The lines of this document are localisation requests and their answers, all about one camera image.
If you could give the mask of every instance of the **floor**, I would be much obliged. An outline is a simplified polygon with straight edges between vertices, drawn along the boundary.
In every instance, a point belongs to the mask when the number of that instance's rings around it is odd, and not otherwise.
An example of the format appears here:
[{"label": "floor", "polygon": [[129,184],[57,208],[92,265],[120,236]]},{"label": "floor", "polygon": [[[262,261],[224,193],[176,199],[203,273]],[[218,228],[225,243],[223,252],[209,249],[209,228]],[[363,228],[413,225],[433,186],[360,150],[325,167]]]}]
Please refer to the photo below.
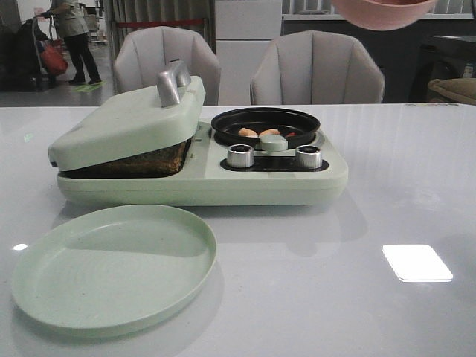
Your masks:
[{"label": "floor", "polygon": [[46,88],[43,91],[1,91],[0,107],[100,106],[114,95],[114,83],[112,79],[111,63],[109,60],[109,47],[107,45],[91,44],[90,49],[96,60],[97,68],[103,80],[101,86],[90,88],[88,88],[88,86],[70,86],[68,80],[74,76],[75,70],[71,64],[68,53],[65,52],[65,60],[69,62],[70,66],[66,73],[57,77],[57,84],[53,88]]}]

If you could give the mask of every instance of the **plate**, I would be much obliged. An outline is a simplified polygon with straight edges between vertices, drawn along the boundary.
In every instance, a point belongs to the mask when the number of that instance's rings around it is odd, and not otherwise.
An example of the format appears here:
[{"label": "plate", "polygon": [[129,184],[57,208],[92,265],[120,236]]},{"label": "plate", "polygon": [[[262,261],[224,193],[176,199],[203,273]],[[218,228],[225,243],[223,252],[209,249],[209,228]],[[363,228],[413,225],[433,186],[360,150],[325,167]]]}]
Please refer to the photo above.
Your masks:
[{"label": "plate", "polygon": [[16,304],[59,332],[110,337],[185,307],[216,259],[216,240],[179,208],[129,205],[73,219],[39,239],[13,273]]}]

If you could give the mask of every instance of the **red bag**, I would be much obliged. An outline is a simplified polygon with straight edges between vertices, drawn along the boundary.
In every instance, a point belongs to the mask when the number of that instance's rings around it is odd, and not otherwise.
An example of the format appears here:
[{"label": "red bag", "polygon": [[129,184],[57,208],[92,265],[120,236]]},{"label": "red bag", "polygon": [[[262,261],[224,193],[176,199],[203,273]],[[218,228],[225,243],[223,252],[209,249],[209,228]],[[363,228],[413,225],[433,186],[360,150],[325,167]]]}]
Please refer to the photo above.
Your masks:
[{"label": "red bag", "polygon": [[50,74],[57,76],[65,73],[68,69],[68,63],[51,45],[46,45],[45,50],[39,56]]}]

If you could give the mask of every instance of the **black nonstick pan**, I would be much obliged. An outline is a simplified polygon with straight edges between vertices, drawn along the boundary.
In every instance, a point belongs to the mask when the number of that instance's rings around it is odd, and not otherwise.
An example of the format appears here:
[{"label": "black nonstick pan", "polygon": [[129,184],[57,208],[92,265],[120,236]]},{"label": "black nonstick pan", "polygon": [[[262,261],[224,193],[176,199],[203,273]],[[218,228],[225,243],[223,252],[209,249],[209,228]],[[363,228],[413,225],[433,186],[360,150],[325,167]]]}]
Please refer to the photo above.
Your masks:
[{"label": "black nonstick pan", "polygon": [[228,145],[247,144],[254,148],[257,148],[260,139],[239,136],[241,128],[254,130],[258,134],[267,129],[278,129],[280,135],[288,141],[288,149],[294,149],[314,140],[320,125],[316,117],[307,113],[271,107],[230,110],[217,115],[211,121],[218,142]]}]

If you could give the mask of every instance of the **glossy table surface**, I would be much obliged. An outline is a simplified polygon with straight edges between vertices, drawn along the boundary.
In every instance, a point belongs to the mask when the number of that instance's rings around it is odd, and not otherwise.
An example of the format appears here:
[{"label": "glossy table surface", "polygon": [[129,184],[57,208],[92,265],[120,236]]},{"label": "glossy table surface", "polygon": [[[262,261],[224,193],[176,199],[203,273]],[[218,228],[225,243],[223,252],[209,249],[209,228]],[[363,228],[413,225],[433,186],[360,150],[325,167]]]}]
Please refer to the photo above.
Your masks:
[{"label": "glossy table surface", "polygon": [[[203,290],[168,321],[96,340],[50,332],[11,294],[13,247],[95,210],[64,199],[47,153],[94,108],[1,108],[0,356],[474,356],[476,107],[291,108],[347,161],[341,197],[328,210],[184,208],[218,241]],[[384,245],[429,245],[453,278],[401,281]]]}]

